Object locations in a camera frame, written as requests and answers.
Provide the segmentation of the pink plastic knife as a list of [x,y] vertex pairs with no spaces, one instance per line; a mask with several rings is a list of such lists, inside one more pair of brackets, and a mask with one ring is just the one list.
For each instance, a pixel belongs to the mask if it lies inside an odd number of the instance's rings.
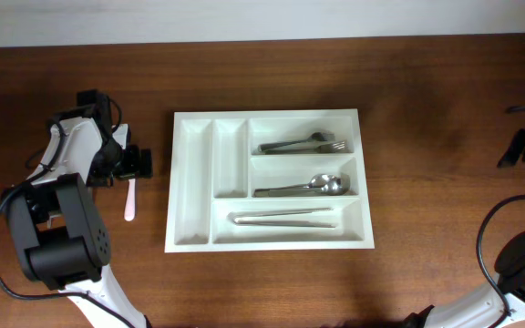
[[133,221],[136,217],[136,181],[129,180],[128,193],[124,209],[125,221]]

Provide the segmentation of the metal fork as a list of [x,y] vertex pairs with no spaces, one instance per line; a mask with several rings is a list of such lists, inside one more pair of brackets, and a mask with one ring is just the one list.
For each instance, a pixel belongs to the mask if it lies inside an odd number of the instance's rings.
[[270,149],[264,151],[267,155],[283,155],[283,154],[299,154],[299,153],[346,153],[349,150],[348,143],[346,140],[324,143],[319,146],[306,147],[299,149]]
[[266,152],[271,149],[291,146],[299,143],[319,142],[319,141],[333,141],[335,134],[330,132],[314,132],[311,136],[298,140],[280,141],[274,143],[264,143],[258,146],[260,152]]

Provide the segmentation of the large metal spoon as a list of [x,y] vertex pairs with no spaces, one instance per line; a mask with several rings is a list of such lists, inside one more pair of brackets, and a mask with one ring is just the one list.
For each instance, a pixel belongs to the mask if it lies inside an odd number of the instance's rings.
[[341,180],[335,175],[316,174],[306,184],[298,184],[280,188],[257,189],[254,197],[286,197],[305,193],[336,195],[342,190]]
[[329,174],[314,175],[306,184],[298,184],[287,187],[271,188],[266,192],[271,197],[282,197],[287,195],[315,193],[327,196],[343,195],[349,191],[349,182],[347,179]]

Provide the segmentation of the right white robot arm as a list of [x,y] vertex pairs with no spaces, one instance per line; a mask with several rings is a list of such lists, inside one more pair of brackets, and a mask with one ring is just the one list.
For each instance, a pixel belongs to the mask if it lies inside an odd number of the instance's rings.
[[[498,162],[500,168],[525,162],[525,129],[519,130]],[[505,206],[525,201],[525,194],[512,196],[496,204],[482,221],[476,238],[476,257],[486,282],[473,292],[442,305],[430,305],[420,313],[411,313],[403,327],[506,327],[525,321],[525,231],[511,239],[500,251],[491,275],[483,260],[484,232],[494,215]]]

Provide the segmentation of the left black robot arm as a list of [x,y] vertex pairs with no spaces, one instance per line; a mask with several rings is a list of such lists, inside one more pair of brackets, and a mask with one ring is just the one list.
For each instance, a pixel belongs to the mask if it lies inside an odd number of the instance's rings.
[[109,265],[108,229],[93,200],[94,188],[129,184],[153,175],[149,149],[130,142],[129,126],[114,117],[120,106],[96,89],[77,93],[77,104],[47,124],[49,143],[34,172],[1,197],[19,266],[43,295],[0,287],[22,301],[68,298],[95,327],[148,327]]

